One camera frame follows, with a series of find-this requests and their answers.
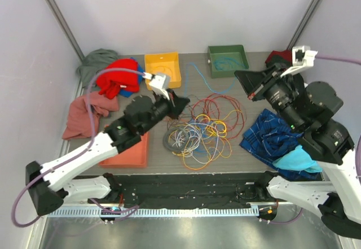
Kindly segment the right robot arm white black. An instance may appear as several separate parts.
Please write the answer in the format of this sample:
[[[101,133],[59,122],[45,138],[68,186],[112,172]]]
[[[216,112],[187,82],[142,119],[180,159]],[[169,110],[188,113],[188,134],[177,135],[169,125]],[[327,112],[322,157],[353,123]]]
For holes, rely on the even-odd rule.
[[[301,75],[281,76],[281,68],[234,73],[248,99],[267,100],[289,125],[301,133],[301,147],[322,167],[333,191],[307,187],[279,174],[266,173],[255,186],[259,200],[271,197],[292,202],[321,218],[339,236],[360,239],[360,166],[348,130],[332,119],[342,107],[333,87],[322,81],[305,84]]]

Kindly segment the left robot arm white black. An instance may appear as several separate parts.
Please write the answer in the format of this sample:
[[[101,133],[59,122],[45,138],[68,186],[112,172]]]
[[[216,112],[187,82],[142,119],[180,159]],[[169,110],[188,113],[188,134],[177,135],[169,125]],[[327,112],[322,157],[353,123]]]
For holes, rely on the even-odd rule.
[[[171,89],[167,92],[168,98],[161,95],[153,99],[145,95],[133,98],[123,116],[106,126],[89,143],[48,163],[29,163],[25,168],[25,184],[37,215],[48,215],[70,199],[97,198],[107,203],[116,202],[120,187],[110,174],[84,181],[74,178],[135,146],[165,117],[177,119],[190,99],[177,96]]]

